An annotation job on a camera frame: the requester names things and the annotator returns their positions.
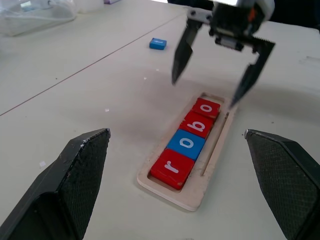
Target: table surface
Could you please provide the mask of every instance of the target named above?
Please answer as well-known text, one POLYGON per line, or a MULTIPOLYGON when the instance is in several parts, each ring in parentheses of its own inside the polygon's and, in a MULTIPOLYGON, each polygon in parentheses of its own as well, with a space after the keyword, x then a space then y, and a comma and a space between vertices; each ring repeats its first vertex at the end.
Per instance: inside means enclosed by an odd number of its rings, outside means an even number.
POLYGON ((0 38, 0 116, 184 12, 122 0, 66 24, 0 38))

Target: white letter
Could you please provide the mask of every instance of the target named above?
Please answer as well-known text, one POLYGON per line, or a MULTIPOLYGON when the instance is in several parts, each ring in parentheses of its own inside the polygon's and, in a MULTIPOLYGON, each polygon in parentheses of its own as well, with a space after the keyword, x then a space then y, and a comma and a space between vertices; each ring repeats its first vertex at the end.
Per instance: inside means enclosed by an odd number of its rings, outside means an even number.
POLYGON ((182 147, 185 147, 185 148, 187 148, 187 149, 190 149, 190 148, 192 148, 192 147, 194 146, 194 142, 191 141, 189 138, 181 138, 181 140, 180 140, 180 145, 181 145, 182 147))
POLYGON ((164 167, 172 172, 174 172, 175 174, 179 173, 179 170, 174 168, 173 166, 171 166, 171 161, 167 161, 166 165, 164 165, 164 167))
POLYGON ((200 109, 204 112, 210 113, 212 111, 212 107, 210 107, 209 105, 201 105, 200 109))
POLYGON ((187 126, 190 127, 190 128, 193 128, 193 129, 195 129, 195 130, 198 130, 198 131, 200 131, 200 132, 203 132, 204 129, 205 129, 205 127, 206 127, 202 122, 199 122, 199 121, 194 121, 194 122, 192 123, 192 125, 191 125, 191 124, 188 124, 187 126))

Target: white table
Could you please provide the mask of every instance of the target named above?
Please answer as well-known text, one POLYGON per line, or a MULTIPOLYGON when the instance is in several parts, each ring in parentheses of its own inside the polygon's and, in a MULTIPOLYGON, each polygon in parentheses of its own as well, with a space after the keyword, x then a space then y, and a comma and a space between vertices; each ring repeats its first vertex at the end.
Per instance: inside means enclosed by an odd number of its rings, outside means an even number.
POLYGON ((66 24, 0 38, 0 115, 184 12, 171 4, 122 0, 66 24))
POLYGON ((141 190, 137 172, 195 93, 230 97, 255 58, 216 46, 204 28, 173 87, 173 54, 185 20, 172 20, 0 117, 0 223, 42 171, 39 162, 49 165, 84 132, 110 128, 85 239, 286 239, 260 191, 242 134, 251 128, 296 140, 320 163, 319 33, 263 26, 258 35, 277 45, 239 107, 200 208, 191 213, 141 190), (168 40, 166 50, 149 49, 152 37, 168 40))

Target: robotic arm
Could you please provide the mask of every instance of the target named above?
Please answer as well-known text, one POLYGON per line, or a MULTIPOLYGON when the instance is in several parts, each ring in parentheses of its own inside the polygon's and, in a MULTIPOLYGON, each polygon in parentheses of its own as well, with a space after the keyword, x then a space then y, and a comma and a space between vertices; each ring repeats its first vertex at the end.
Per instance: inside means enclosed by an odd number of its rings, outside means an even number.
POLYGON ((193 53, 191 48, 198 30, 209 26, 209 35, 215 43, 242 52, 244 46, 259 53, 255 64, 246 69, 232 99, 230 108, 253 87, 263 70, 275 43, 253 36, 261 24, 268 21, 275 9, 274 0, 219 0, 213 1, 212 11, 190 8, 184 33, 175 51, 172 84, 176 84, 193 53))

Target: blue block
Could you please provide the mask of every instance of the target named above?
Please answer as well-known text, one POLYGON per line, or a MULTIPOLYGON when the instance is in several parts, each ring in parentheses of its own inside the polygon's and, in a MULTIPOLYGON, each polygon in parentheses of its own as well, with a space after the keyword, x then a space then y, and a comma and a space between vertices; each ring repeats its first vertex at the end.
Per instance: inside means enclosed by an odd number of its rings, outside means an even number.
POLYGON ((165 49, 167 45, 166 40, 158 39, 158 38, 152 38, 149 47, 151 49, 158 49, 158 50, 163 50, 165 49))
POLYGON ((179 129, 166 147, 196 161, 204 145, 204 138, 179 129))

